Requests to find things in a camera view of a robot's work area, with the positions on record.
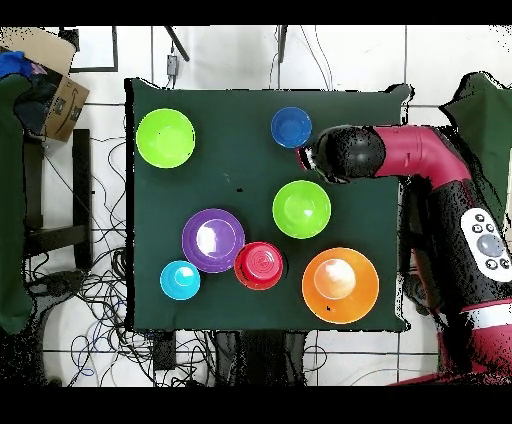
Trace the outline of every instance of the tile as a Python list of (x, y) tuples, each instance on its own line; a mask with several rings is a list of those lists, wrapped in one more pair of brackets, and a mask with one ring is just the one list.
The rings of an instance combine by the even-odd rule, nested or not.
[[(173, 27), (190, 56), (185, 62), (178, 50), (176, 88), (221, 90), (262, 89), (268, 86), (275, 54), (274, 25), (211, 25)], [(167, 85), (167, 55), (171, 38), (163, 26), (153, 27), (154, 83)]]
[(26, 262), (26, 271), (29, 267), (32, 271), (43, 274), (52, 274), (59, 271), (73, 271), (75, 269), (75, 252), (73, 246), (52, 250), (48, 253), (48, 261), (44, 254), (34, 256)]
[(414, 303), (405, 296), (402, 312), (411, 329), (400, 334), (400, 353), (437, 353), (437, 331), (432, 317), (418, 314)]
[[(303, 28), (327, 79), (327, 63), (318, 47), (314, 26)], [(317, 35), (336, 90), (383, 91), (404, 81), (403, 25), (318, 25)], [(288, 27), (281, 87), (325, 89), (299, 25)]]
[(124, 103), (125, 78), (151, 81), (151, 27), (118, 26), (118, 72), (80, 72), (73, 81), (89, 89), (87, 103)]
[(416, 91), (411, 104), (449, 102), (462, 77), (487, 71), (505, 85), (512, 82), (512, 37), (487, 25), (408, 25), (407, 83)]
[(54, 142), (46, 145), (41, 180), (41, 213), (44, 228), (73, 225), (72, 147), (72, 140), (67, 143)]
[(407, 123), (409, 125), (450, 125), (449, 119), (437, 107), (407, 108)]
[[(314, 352), (316, 331), (306, 337), (308, 352)], [(398, 334), (389, 332), (365, 331), (320, 331), (318, 346), (326, 352), (388, 352), (397, 353)]]
[[(275, 25), (175, 27), (190, 56), (179, 57), (178, 89), (263, 89), (269, 87), (272, 61), (277, 53)], [(327, 73), (316, 43), (314, 27), (304, 26), (315, 57)], [(154, 83), (166, 86), (167, 55), (171, 40), (163, 27), (153, 27)], [(318, 26), (318, 37), (337, 90), (379, 91), (403, 82), (405, 31), (398, 26)], [(289, 25), (281, 87), (325, 89), (318, 65), (299, 25)], [(277, 62), (272, 72), (277, 88)]]
[[(113, 67), (113, 37), (111, 26), (77, 26), (80, 50), (75, 53), (72, 68)], [(46, 31), (59, 33), (58, 27), (46, 27)]]
[[(76, 128), (91, 132), (93, 228), (111, 228), (126, 219), (125, 182), (121, 178), (126, 178), (124, 107), (85, 106)], [(44, 228), (72, 225), (73, 136), (66, 143), (46, 140), (44, 146), (47, 157), (43, 162), (41, 194)], [(125, 228), (124, 222), (117, 228)]]
[(422, 377), (437, 371), (437, 355), (400, 355), (400, 381)]
[(55, 306), (46, 322), (43, 336), (44, 350), (81, 350), (86, 345), (81, 335), (87, 334), (96, 324), (88, 306), (76, 297)]
[(302, 358), (303, 370), (308, 386), (318, 386), (318, 368), (326, 360), (327, 357), (324, 353), (318, 352), (318, 355), (314, 353), (305, 353)]
[[(320, 366), (325, 357), (319, 357)], [(311, 363), (305, 355), (304, 365)], [(385, 386), (397, 381), (397, 355), (329, 353), (318, 370), (319, 386)], [(316, 386), (316, 377), (308, 380)]]
[[(87, 359), (74, 354), (75, 361), (79, 365)], [(78, 368), (73, 363), (71, 353), (69, 352), (44, 352), (44, 364), (46, 375), (59, 377), (63, 385), (68, 385), (77, 374)], [(83, 371), (79, 375), (73, 387), (152, 387), (153, 383), (141, 370), (137, 363), (132, 362), (126, 357), (119, 357), (117, 360), (115, 353), (92, 353), (88, 359)], [(150, 376), (153, 375), (150, 361), (145, 361), (142, 366)]]

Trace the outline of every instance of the purple bowl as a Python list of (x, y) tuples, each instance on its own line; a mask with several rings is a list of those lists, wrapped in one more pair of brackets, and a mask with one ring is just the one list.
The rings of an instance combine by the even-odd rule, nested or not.
[(234, 266), (237, 253), (245, 245), (238, 220), (222, 209), (204, 209), (190, 218), (181, 237), (183, 253), (197, 269), (217, 273)]

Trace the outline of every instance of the white floor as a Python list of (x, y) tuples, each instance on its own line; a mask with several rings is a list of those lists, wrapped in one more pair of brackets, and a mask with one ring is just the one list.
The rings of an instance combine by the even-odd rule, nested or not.
[[(304, 29), (318, 61), (326, 69), (314, 27), (304, 26)], [(176, 88), (268, 88), (270, 66), (277, 51), (274, 31), (275, 26), (176, 27), (191, 58), (188, 63), (180, 61)], [(75, 57), (80, 67), (87, 66), (88, 60), (91, 66), (111, 66), (112, 60), (104, 49), (100, 56), (105, 64), (100, 63), (100, 56), (94, 55), (94, 49), (91, 53), (91, 46), (103, 46), (109, 34), (108, 28), (83, 31), (83, 50), (79, 59)], [(416, 92), (409, 110), (409, 123), (412, 124), (447, 124), (448, 120), (437, 106), (452, 98), (461, 77), (468, 72), (486, 70), (503, 84), (512, 83), (512, 36), (500, 27), (318, 26), (318, 38), (329, 60), (333, 87), (337, 90), (381, 91), (391, 84), (411, 84)], [(72, 79), (90, 89), (77, 128), (89, 128), (91, 137), (96, 139), (91, 141), (93, 174), (107, 187), (109, 207), (124, 190), (123, 181), (107, 163), (108, 152), (124, 137), (123, 79), (141, 77), (165, 86), (168, 83), (167, 55), (171, 50), (171, 39), (163, 27), (117, 27), (117, 42), (118, 72), (71, 75)], [(271, 86), (277, 87), (276, 69)], [(298, 25), (291, 25), (288, 30), (281, 87), (325, 88)], [(97, 141), (107, 138), (116, 139)], [(71, 147), (72, 140), (66, 144), (49, 143), (47, 149), (48, 157), (68, 183), (72, 180)], [(112, 162), (121, 173), (125, 173), (125, 155), (124, 145), (112, 155)], [(93, 181), (93, 190), (95, 228), (109, 228), (103, 189)], [(72, 194), (48, 163), (44, 167), (43, 196), (46, 228), (72, 223)], [(124, 198), (115, 213), (125, 219)], [(95, 239), (99, 237), (100, 232), (95, 231)], [(124, 243), (124, 239), (115, 233), (109, 233), (107, 239), (111, 247)], [(96, 243), (94, 247), (96, 255), (107, 248), (104, 242)], [(73, 268), (71, 249), (52, 252), (51, 261), (43, 267), (46, 272)], [(317, 368), (324, 361), (325, 365), (318, 371), (307, 373), (309, 384), (385, 385), (434, 371), (437, 349), (433, 322), (419, 316), (407, 300), (404, 300), (403, 314), (412, 328), (400, 335), (321, 332), (318, 345), (326, 355), (315, 355), (308, 349), (304, 364), (306, 369)], [(82, 343), (76, 347), (78, 343), (75, 343), (72, 351), (72, 341), (86, 334), (94, 323), (92, 313), (78, 299), (69, 300), (52, 311), (44, 337), (49, 376), (61, 377), (65, 384), (71, 380), (77, 372), (72, 356), (76, 359), (77, 351), (83, 346)], [(179, 340), (187, 337), (185, 332), (180, 332)], [(315, 337), (316, 332), (311, 333), (307, 345), (314, 344)], [(180, 358), (190, 361), (187, 359), (190, 349), (190, 345), (180, 348)], [(87, 368), (95, 367), (96, 373), (81, 375), (75, 386), (99, 385), (98, 375), (101, 377), (108, 370), (115, 352), (105, 346), (105, 350), (94, 353), (92, 358), (94, 363), (89, 362)], [(143, 364), (145, 367), (149, 365), (148, 362)], [(204, 376), (205, 369), (199, 368), (195, 378), (200, 380)], [(123, 358), (105, 377), (103, 386), (112, 385), (152, 384), (137, 364)]]

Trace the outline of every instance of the blue cloth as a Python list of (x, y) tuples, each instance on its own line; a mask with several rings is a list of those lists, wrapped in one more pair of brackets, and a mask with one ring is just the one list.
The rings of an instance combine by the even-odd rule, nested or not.
[(8, 74), (21, 74), (27, 78), (32, 74), (30, 61), (23, 57), (23, 52), (0, 53), (0, 78)]

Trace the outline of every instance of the blue bowl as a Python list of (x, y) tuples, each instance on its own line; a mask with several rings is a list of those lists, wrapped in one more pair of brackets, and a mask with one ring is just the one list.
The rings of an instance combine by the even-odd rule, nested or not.
[(302, 109), (285, 107), (272, 118), (270, 130), (278, 144), (294, 149), (308, 141), (312, 127), (311, 119)]
[(197, 268), (186, 261), (171, 262), (160, 274), (163, 292), (174, 300), (190, 299), (199, 291), (200, 281)]

